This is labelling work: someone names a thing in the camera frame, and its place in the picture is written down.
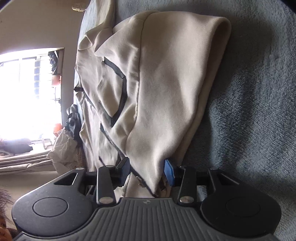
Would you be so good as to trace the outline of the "beige zip hoodie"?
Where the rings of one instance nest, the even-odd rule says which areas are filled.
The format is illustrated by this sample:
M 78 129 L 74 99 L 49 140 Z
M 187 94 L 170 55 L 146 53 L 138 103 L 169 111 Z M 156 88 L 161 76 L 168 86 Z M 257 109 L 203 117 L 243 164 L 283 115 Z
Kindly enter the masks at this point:
M 164 161 L 181 165 L 203 118 L 231 33 L 228 19 L 144 11 L 114 23 L 114 1 L 91 1 L 77 49 L 76 96 L 88 167 L 129 158 L 121 197 L 167 197 Z

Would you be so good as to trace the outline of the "dark clothes on windowsill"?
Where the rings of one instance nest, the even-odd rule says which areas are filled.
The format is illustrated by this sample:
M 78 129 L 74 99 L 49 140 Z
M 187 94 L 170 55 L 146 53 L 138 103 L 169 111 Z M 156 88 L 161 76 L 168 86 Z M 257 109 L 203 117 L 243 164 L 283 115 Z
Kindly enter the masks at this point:
M 59 61 L 59 50 L 49 51 L 48 56 L 51 64 L 52 75 L 56 75 Z

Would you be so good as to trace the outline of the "folded beige garment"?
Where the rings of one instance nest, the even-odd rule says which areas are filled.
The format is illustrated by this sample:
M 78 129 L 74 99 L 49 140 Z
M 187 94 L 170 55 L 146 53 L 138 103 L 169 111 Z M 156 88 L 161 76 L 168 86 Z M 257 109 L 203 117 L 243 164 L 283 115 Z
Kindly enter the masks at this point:
M 58 134 L 52 149 L 47 154 L 57 173 L 62 175 L 76 168 L 86 168 L 84 150 L 71 137 L 70 132 L 63 128 Z

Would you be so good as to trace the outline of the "dark furry garment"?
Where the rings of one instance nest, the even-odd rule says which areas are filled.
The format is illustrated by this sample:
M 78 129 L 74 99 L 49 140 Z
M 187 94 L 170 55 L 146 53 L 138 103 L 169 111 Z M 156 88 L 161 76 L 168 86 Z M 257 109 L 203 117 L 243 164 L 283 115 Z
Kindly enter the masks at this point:
M 66 111 L 68 115 L 68 119 L 66 121 L 66 130 L 70 133 L 70 136 L 77 142 L 78 147 L 82 146 L 82 140 L 80 137 L 81 130 L 81 119 L 78 113 L 78 106 L 76 104 L 72 104 Z

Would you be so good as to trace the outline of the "orange item on windowsill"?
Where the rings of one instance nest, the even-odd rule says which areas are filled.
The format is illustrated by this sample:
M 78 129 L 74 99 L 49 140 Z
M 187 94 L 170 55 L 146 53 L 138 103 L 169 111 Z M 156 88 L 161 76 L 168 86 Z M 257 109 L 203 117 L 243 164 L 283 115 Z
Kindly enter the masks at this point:
M 59 133 L 60 133 L 60 131 L 61 131 L 62 129 L 63 129 L 63 126 L 62 126 L 60 123 L 55 124 L 54 129 L 53 129 L 53 134 L 54 134 L 56 137 L 58 137 L 58 136 L 59 136 Z

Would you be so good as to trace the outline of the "grey curtain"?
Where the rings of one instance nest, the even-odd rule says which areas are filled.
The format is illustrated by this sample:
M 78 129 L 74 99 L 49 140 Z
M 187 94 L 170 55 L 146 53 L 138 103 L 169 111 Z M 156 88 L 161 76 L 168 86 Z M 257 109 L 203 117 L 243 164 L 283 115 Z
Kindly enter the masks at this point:
M 47 157 L 49 151 L 26 153 L 11 157 L 1 157 L 1 175 L 23 172 L 55 171 L 52 160 Z

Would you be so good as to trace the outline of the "grey-blue bed blanket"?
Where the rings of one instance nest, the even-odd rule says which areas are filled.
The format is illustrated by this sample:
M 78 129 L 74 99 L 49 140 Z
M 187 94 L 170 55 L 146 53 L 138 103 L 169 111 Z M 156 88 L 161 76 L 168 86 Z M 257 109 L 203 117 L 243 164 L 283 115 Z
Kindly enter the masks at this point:
M 218 167 L 272 196 L 275 232 L 295 240 L 295 1 L 116 1 L 115 21 L 147 10 L 226 17 L 231 36 L 183 163 Z

